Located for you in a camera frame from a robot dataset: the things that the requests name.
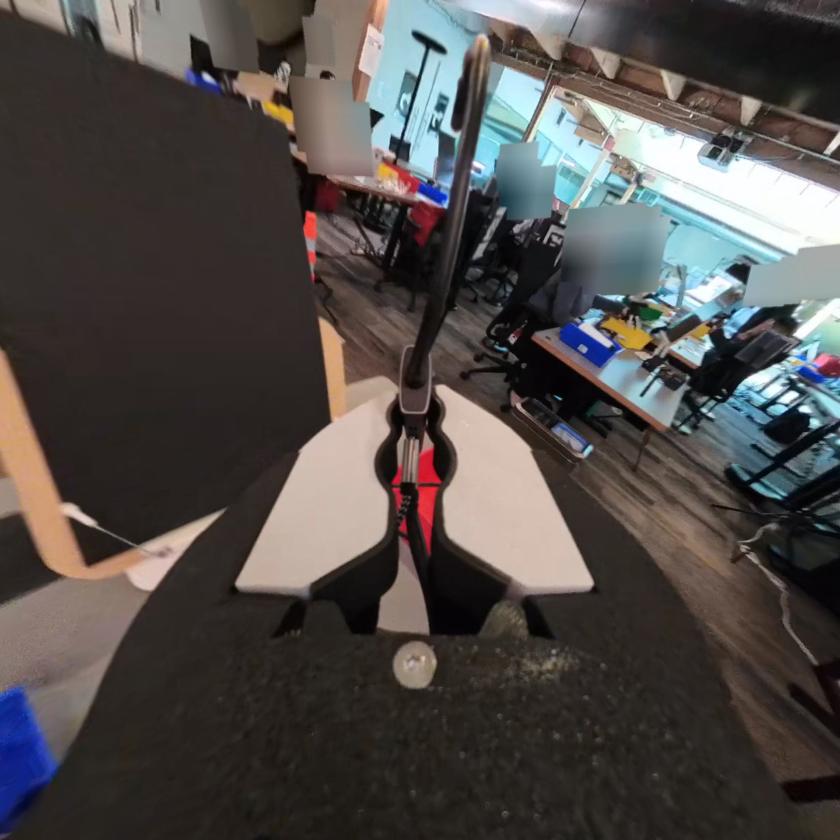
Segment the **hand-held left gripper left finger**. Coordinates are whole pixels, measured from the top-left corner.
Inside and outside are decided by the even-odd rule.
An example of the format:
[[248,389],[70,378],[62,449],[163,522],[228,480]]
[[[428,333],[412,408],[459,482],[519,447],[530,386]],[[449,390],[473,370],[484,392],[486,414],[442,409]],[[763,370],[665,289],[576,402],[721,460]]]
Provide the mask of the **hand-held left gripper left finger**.
[[301,447],[237,592],[332,602],[355,632],[375,629],[398,566],[395,398],[382,387]]

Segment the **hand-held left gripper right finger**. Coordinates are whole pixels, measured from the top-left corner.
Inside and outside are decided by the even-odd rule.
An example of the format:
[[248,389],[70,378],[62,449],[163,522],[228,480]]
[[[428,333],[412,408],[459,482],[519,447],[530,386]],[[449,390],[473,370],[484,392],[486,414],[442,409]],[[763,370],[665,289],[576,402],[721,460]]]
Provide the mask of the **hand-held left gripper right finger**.
[[438,385],[429,435],[440,487],[428,574],[445,627],[474,632],[499,602],[594,591],[534,451],[515,430]]

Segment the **red plastic bin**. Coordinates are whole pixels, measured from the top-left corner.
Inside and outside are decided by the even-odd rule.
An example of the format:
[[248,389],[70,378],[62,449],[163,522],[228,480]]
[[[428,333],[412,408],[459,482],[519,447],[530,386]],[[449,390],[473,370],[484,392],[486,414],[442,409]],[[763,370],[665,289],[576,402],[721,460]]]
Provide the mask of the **red plastic bin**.
[[[397,505],[397,513],[402,508],[402,493],[401,493],[401,477],[402,468],[397,470],[394,482],[392,484],[393,495]],[[421,522],[423,537],[426,543],[428,553],[432,552],[432,539],[434,528],[434,514],[436,507],[436,499],[438,489],[440,487],[440,478],[434,468],[434,450],[429,448],[420,455],[419,458],[419,489],[418,489],[418,516]],[[400,521],[398,531],[401,539],[408,541],[407,525],[405,518]]]

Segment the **dark grey usb hub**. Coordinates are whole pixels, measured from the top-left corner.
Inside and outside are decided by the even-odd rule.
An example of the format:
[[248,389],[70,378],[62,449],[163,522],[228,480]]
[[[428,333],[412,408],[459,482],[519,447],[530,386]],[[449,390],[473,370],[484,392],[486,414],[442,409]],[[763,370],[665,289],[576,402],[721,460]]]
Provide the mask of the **dark grey usb hub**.
[[400,410],[405,417],[424,417],[432,400],[431,353],[448,310],[448,295],[455,276],[475,159],[492,65],[489,39],[478,34],[466,51],[455,96],[451,127],[458,135],[453,179],[445,213],[440,250],[414,344],[401,360]]

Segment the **blue plastic bin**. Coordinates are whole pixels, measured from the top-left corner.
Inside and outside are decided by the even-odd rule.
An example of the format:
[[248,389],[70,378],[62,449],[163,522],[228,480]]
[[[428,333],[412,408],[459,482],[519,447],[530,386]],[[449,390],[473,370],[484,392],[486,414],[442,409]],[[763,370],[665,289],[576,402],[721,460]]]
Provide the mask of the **blue plastic bin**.
[[1,694],[1,838],[8,838],[57,770],[25,689]]

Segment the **grey tray on floor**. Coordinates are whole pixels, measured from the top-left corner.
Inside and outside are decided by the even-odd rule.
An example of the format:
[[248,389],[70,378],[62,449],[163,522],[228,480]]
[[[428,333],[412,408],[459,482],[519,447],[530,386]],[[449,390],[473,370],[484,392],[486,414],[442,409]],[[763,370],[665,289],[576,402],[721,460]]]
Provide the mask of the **grey tray on floor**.
[[529,429],[541,446],[571,464],[588,459],[594,449],[589,440],[539,400],[521,399],[511,406],[511,416]]

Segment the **white folding stand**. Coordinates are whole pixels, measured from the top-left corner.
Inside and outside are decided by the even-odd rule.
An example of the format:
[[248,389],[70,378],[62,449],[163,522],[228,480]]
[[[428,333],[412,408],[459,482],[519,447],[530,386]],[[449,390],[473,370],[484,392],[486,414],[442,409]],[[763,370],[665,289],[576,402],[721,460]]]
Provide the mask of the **white folding stand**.
[[[339,412],[339,419],[371,400],[381,396],[393,398],[396,394],[397,385],[381,375],[350,383],[344,387],[344,408]],[[186,549],[225,512],[225,508],[214,511],[148,541],[139,549],[129,547],[131,561],[120,572],[128,575],[136,589],[152,592]]]

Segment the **blue storage bin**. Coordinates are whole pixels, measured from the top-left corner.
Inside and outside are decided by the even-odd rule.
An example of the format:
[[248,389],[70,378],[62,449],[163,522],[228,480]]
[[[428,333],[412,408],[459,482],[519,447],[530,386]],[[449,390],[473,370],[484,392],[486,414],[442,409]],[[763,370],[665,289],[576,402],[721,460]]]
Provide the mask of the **blue storage bin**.
[[588,322],[567,323],[559,332],[559,340],[598,369],[623,350],[617,341]]

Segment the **black office chair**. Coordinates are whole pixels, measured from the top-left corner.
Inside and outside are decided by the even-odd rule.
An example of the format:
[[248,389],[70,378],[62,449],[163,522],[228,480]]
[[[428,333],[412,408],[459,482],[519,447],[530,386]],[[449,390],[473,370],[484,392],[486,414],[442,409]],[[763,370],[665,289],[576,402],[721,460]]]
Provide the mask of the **black office chair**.
[[531,352],[524,345],[535,332],[552,324],[530,300],[558,269],[561,252],[561,246],[541,243],[531,244],[523,250],[517,282],[507,302],[487,327],[481,351],[473,357],[474,362],[489,361],[490,364],[458,373],[463,381],[482,374],[502,375],[507,387],[505,400],[499,406],[502,413],[512,409],[512,398],[517,394],[516,387],[529,360]]

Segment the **wood-framed black board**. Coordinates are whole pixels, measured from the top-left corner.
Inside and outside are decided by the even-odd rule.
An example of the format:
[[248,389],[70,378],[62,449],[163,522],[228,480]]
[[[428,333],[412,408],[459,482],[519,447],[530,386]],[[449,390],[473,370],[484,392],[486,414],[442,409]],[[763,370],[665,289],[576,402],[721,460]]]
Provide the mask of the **wood-framed black board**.
[[2,463],[96,580],[331,422],[286,127],[2,12]]

